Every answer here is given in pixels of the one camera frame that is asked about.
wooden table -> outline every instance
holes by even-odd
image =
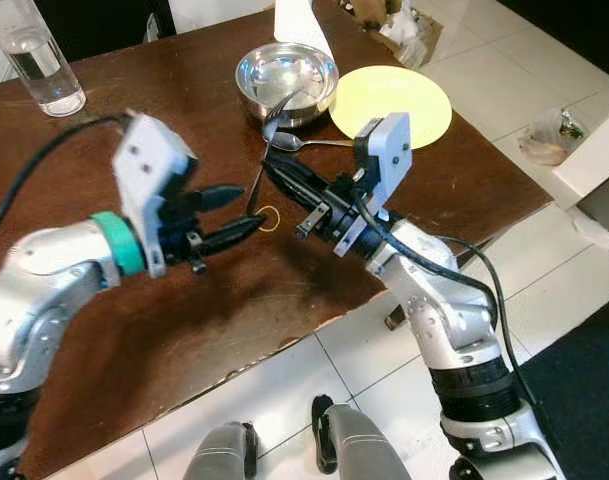
[[[314,6],[340,71],[395,65],[334,3]],[[166,122],[201,157],[196,186],[250,185],[264,147],[233,73],[272,32],[269,11],[75,63],[88,104],[67,119],[44,116],[18,81],[1,84],[0,198],[28,156],[63,127],[127,107]],[[299,133],[341,138],[328,115]],[[86,132],[34,173],[0,229],[0,264],[31,231],[119,211],[110,168],[118,141],[107,129]],[[457,114],[442,139],[414,155],[388,206],[429,232],[479,244],[550,201]],[[343,149],[309,147],[300,158],[328,178],[353,171]],[[82,310],[33,418],[23,465],[30,478],[89,454],[382,290],[358,259],[336,258],[317,239],[296,240],[305,212],[265,182],[260,205],[268,202],[282,214],[279,229],[209,259],[207,275],[181,266],[155,281],[129,278]],[[241,209],[239,202],[205,216],[205,226]]]

metal spoon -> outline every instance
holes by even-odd
[[[292,133],[275,132],[271,146],[285,152],[297,152],[307,145],[337,145],[339,147],[352,147],[353,140],[307,140],[302,141]]]

rubber band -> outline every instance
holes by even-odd
[[[271,228],[260,227],[259,230],[261,232],[265,232],[265,233],[274,232],[275,230],[277,230],[277,227],[280,226],[280,223],[282,221],[282,217],[280,216],[280,211],[277,208],[275,208],[273,205],[264,205],[257,212],[255,212],[255,214],[259,215],[264,210],[272,210],[273,212],[275,212],[276,221],[275,221],[275,225],[273,225]]]

stainless steel bowl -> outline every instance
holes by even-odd
[[[280,127],[319,117],[335,96],[339,73],[324,52],[299,43],[270,43],[249,52],[235,71],[248,110],[264,120],[273,105],[301,88],[284,109]]]

fork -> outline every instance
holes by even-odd
[[[255,174],[255,179],[253,180],[253,186],[251,187],[251,193],[248,196],[248,202],[246,203],[246,214],[253,215],[255,212],[255,206],[257,205],[257,197],[259,196],[259,186],[260,180],[262,179],[262,173],[264,173],[264,161],[268,157],[268,152],[271,149],[271,141],[275,136],[275,132],[280,124],[280,116],[284,111],[284,107],[286,104],[298,93],[303,90],[303,87],[300,87],[293,92],[289,93],[282,100],[277,102],[273,108],[268,112],[266,118],[264,119],[264,123],[262,124],[262,136],[264,140],[266,140],[266,149],[264,150],[264,155],[262,155],[262,159],[260,160],[260,165],[257,169],[257,173]]]

